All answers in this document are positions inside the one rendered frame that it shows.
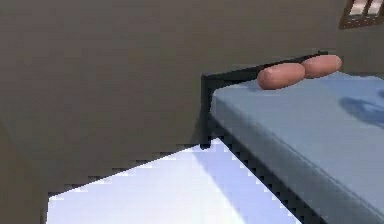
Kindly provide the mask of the pink bolster pillow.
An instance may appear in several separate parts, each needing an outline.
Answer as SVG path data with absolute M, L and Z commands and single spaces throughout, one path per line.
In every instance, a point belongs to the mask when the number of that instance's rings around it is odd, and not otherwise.
M 320 55 L 301 63 L 305 68 L 305 77 L 320 78 L 337 72 L 342 67 L 342 60 L 337 55 Z
M 299 63 L 283 63 L 261 70 L 257 82 L 263 90 L 276 90 L 294 85 L 305 77 L 305 68 Z

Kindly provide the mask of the brown framed window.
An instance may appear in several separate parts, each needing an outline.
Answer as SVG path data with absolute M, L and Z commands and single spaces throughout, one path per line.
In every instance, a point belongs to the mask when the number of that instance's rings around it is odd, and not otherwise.
M 384 0 L 347 0 L 338 28 L 345 30 L 383 23 Z

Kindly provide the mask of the blue bed with black frame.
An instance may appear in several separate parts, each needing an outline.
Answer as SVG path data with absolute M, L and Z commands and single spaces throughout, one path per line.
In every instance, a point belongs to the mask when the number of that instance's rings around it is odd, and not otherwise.
M 219 138 L 301 224 L 384 224 L 384 80 L 268 91 L 261 69 L 202 75 L 201 148 Z

